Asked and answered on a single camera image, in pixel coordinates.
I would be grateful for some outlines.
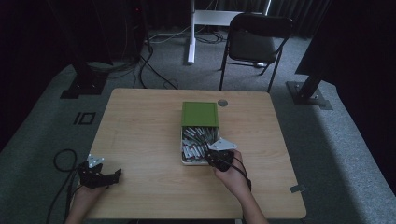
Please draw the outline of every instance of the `person's right arm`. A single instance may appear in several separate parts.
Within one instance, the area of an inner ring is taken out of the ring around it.
[[[234,156],[242,161],[242,155],[239,151],[234,150]],[[242,164],[238,160],[233,160],[233,165],[244,172]],[[257,204],[250,192],[246,179],[233,167],[228,171],[222,172],[214,168],[215,176],[220,179],[224,186],[236,197],[241,203],[242,212],[247,224],[268,224],[262,210]]]

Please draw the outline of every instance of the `gray carpet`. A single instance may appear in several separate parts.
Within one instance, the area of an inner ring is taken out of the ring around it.
[[[335,87],[325,82],[319,86],[323,96],[330,100],[333,110],[295,105],[290,97],[285,82],[306,79],[306,76],[295,76],[294,72],[308,45],[309,40],[290,39],[271,90],[295,174],[298,182],[307,187],[303,192],[307,216],[303,220],[271,222],[396,223],[395,196],[338,98]],[[194,65],[186,65],[188,40],[185,38],[152,46],[154,54],[149,63],[162,76],[177,80],[180,89],[218,89],[218,69],[224,43],[211,45],[197,42]],[[148,56],[147,48],[143,49],[142,54]],[[136,80],[137,71],[113,73],[101,95],[81,95],[75,100],[60,99],[75,76],[71,66],[52,80],[29,117],[0,154],[0,223],[45,223],[50,203],[66,178],[66,173],[57,171],[52,164],[55,153],[63,148],[73,148],[78,153],[78,161],[84,160],[89,154],[111,91],[115,88],[142,88]],[[266,91],[271,72],[272,66],[260,77],[257,76],[260,70],[256,68],[229,65],[223,89]],[[142,78],[148,88],[170,88],[148,68]],[[75,124],[78,113],[95,113],[92,124]],[[67,167],[71,165],[70,159],[64,156],[60,162]],[[51,223],[61,223],[63,213],[64,193],[55,204]],[[86,223],[128,221],[87,220]],[[145,220],[144,223],[161,221]]]

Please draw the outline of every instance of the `tabletop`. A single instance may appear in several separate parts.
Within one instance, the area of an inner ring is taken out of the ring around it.
[[[218,105],[219,135],[238,145],[252,193],[268,218],[302,218],[301,192],[271,97],[255,91],[115,89],[91,154],[102,173],[122,169],[89,218],[241,218],[235,197],[210,166],[181,162],[182,102]]]

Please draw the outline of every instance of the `gray tape on table corner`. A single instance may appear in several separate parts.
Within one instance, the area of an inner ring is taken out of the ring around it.
[[[305,185],[296,185],[290,188],[291,193],[295,193],[295,192],[303,192],[306,190]]]

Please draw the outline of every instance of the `black chair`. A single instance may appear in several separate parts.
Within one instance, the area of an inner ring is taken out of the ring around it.
[[[283,46],[291,36],[293,21],[288,18],[269,17],[255,13],[241,13],[236,15],[228,32],[226,47],[221,64],[221,80],[219,89],[222,90],[225,64],[228,56],[244,63],[230,63],[246,66],[265,64],[260,73],[262,75],[268,66],[275,63],[274,72],[267,92],[270,92],[274,82],[276,69],[282,56]],[[276,47],[273,38],[280,38],[281,43]]]

